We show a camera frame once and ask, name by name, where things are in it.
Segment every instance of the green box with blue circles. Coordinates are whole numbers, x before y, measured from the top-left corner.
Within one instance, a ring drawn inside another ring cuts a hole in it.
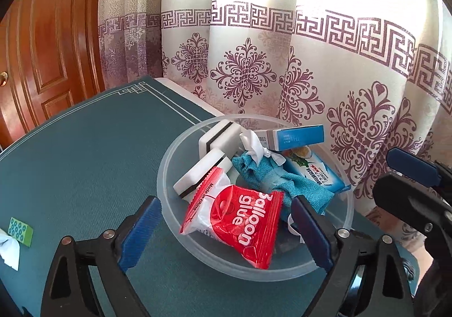
[[[23,221],[11,218],[8,234],[27,247],[31,245],[31,237],[33,236],[33,228],[25,224]]]

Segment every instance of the brass door handle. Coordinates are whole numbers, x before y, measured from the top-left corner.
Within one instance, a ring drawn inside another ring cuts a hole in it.
[[[8,72],[0,73],[0,87],[3,87],[8,82]]]

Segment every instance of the wooden door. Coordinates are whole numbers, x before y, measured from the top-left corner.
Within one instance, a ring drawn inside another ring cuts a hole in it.
[[[98,0],[14,0],[10,6],[0,23],[3,149],[105,89],[97,6]]]

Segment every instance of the plastic bowl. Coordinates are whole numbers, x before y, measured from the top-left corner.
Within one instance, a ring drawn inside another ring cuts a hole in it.
[[[188,203],[180,199],[173,185],[198,160],[200,137],[223,119],[235,121],[248,129],[274,129],[293,126],[283,120],[254,114],[234,114],[205,120],[182,133],[166,151],[157,176],[157,195],[162,203],[163,217],[177,240],[193,256],[210,267],[239,279],[253,281],[281,281],[293,279],[317,269],[305,244],[288,232],[280,221],[272,263],[268,270],[254,268],[232,247],[195,231],[189,235],[179,233]],[[329,152],[326,144],[311,149],[345,182],[344,170]],[[336,228],[349,229],[353,220],[353,193],[338,194],[326,209],[325,215]]]

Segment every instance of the blue cloth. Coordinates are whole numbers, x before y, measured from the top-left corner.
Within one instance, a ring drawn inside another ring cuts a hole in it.
[[[294,197],[304,195],[313,209],[323,214],[334,196],[334,193],[316,182],[301,175],[286,172],[271,157],[264,156],[257,166],[251,156],[245,152],[240,157],[232,158],[232,164],[252,189],[266,193],[272,190],[284,191],[280,217],[285,222],[290,215],[290,206]]]

